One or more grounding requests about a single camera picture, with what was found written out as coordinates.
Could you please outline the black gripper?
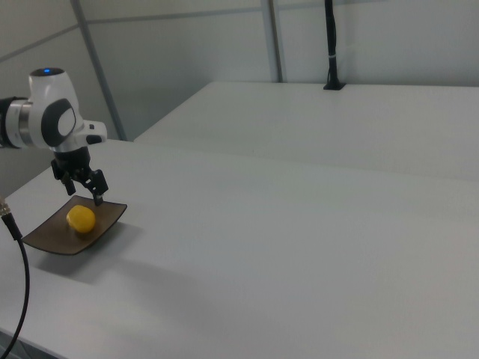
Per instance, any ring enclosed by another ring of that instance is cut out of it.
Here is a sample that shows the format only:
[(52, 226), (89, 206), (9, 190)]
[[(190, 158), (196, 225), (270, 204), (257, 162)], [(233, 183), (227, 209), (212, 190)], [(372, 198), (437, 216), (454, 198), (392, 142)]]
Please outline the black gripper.
[(87, 147), (81, 147), (70, 152), (54, 153), (52, 171), (54, 178), (61, 180), (67, 194), (72, 196), (76, 193), (73, 180), (77, 180), (92, 195), (94, 205), (103, 204), (103, 195), (109, 190), (104, 173), (91, 170), (91, 156)]

